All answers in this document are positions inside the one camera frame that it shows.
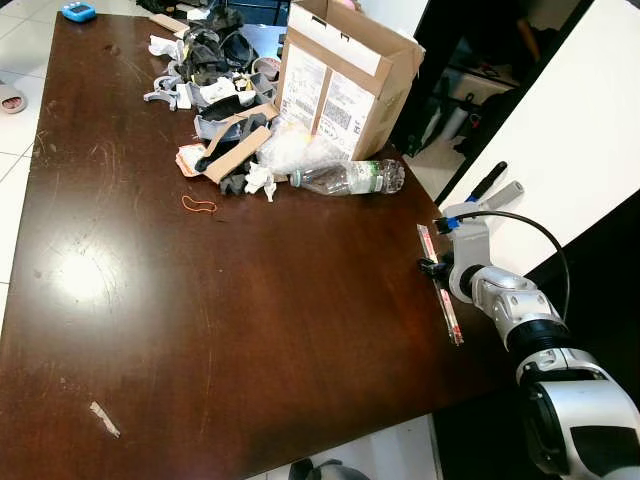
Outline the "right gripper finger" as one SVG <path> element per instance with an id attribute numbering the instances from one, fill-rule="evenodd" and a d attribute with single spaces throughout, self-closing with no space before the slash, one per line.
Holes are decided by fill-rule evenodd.
<path id="1" fill-rule="evenodd" d="M 483 210 L 488 211 L 502 210 L 504 206 L 511 204 L 511 202 L 516 201 L 517 198 L 524 195 L 524 192 L 524 186 L 522 186 L 518 180 L 512 180 L 512 182 L 509 182 L 506 186 L 498 189 L 494 195 L 485 198 L 485 200 L 481 202 L 481 207 L 483 207 Z"/>
<path id="2" fill-rule="evenodd" d="M 489 173 L 486 174 L 483 179 L 480 179 L 480 182 L 472 189 L 470 195 L 467 197 L 467 201 L 471 202 L 471 204 L 477 204 L 477 202 L 484 200 L 485 195 L 488 195 L 490 189 L 492 189 L 495 182 L 500 178 L 500 175 L 506 172 L 507 168 L 508 163 L 506 163 L 506 161 L 499 161 L 498 164 L 495 164 L 493 169 L 490 169 Z"/>

